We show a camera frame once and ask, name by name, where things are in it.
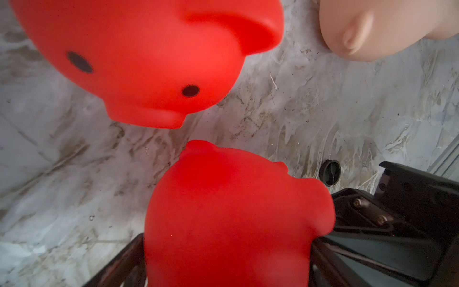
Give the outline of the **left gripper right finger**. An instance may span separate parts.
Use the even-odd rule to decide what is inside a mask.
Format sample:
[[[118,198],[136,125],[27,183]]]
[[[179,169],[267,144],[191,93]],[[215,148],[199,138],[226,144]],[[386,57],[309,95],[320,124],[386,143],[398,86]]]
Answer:
[[[339,259],[321,239],[314,239],[311,243],[310,263],[318,268],[332,287],[370,287],[370,284]]]

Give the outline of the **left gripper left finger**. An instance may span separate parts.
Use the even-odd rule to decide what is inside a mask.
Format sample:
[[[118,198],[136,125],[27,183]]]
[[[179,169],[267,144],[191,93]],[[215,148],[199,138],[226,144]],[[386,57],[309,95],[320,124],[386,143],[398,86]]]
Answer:
[[[138,234],[84,287],[145,287],[144,234]]]

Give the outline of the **black rubber plug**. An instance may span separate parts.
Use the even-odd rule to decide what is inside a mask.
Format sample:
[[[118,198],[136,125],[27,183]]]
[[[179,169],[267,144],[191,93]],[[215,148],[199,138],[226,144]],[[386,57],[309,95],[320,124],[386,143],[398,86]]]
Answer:
[[[337,160],[325,160],[319,169],[319,179],[327,187],[335,185],[341,177],[341,165]]]

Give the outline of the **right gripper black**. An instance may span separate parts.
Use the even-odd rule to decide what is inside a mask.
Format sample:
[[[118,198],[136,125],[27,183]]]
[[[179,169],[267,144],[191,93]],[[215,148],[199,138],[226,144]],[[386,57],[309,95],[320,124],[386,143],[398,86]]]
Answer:
[[[375,197],[353,188],[332,195],[333,230],[369,236],[331,234],[323,241],[374,287],[457,287],[459,183],[389,161],[380,166],[380,183],[387,182]],[[427,235],[442,244],[454,241],[445,248],[408,238]]]

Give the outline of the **pink piggy bank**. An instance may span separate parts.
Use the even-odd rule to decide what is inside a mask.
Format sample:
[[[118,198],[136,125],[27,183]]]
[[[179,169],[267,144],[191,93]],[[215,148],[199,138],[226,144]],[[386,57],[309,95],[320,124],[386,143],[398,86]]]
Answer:
[[[458,1],[320,1],[320,32],[328,48],[350,61],[372,62],[422,38],[459,33]]]

